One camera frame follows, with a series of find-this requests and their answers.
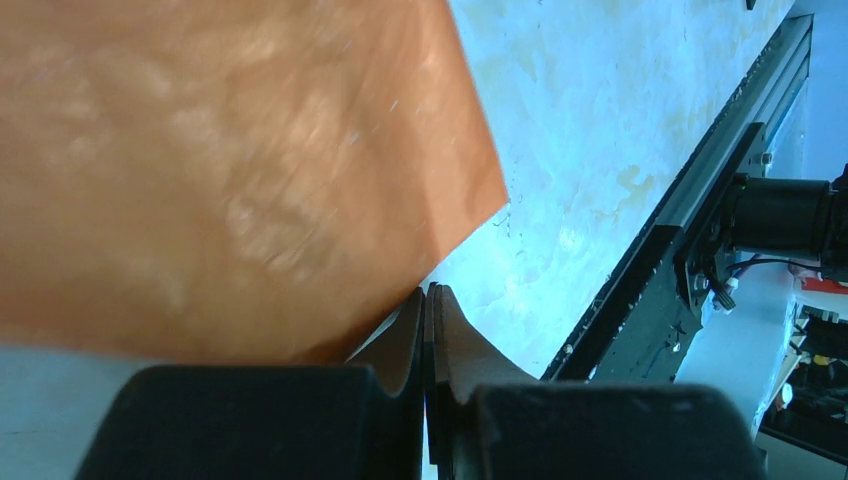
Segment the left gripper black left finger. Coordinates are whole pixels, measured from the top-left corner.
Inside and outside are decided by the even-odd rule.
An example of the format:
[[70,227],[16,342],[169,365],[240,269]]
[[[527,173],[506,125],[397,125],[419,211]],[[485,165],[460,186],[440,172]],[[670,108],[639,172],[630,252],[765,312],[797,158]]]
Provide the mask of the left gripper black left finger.
[[80,479],[417,479],[425,295],[347,363],[154,366],[116,395]]

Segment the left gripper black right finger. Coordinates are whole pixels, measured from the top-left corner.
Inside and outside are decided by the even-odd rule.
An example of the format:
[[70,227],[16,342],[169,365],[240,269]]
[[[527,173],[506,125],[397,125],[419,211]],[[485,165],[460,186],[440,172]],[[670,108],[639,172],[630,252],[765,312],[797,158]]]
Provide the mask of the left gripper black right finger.
[[467,320],[423,308],[428,461],[441,479],[763,479],[732,402],[701,385],[542,382]]

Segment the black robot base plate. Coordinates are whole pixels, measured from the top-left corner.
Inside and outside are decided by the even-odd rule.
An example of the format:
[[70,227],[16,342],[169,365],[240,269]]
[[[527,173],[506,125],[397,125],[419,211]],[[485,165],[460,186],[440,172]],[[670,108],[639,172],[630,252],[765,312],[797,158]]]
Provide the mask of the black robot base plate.
[[655,224],[592,301],[542,378],[671,383],[713,288],[727,278],[729,216],[749,177],[761,176],[766,126],[749,124],[686,226]]

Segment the orange yellow wrapping paper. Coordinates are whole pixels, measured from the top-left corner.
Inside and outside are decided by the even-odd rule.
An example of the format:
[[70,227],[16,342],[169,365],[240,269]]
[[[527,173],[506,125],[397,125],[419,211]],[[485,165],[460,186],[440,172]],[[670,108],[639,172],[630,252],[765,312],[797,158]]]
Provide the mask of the orange yellow wrapping paper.
[[1,339],[346,357],[507,200],[444,1],[5,1]]

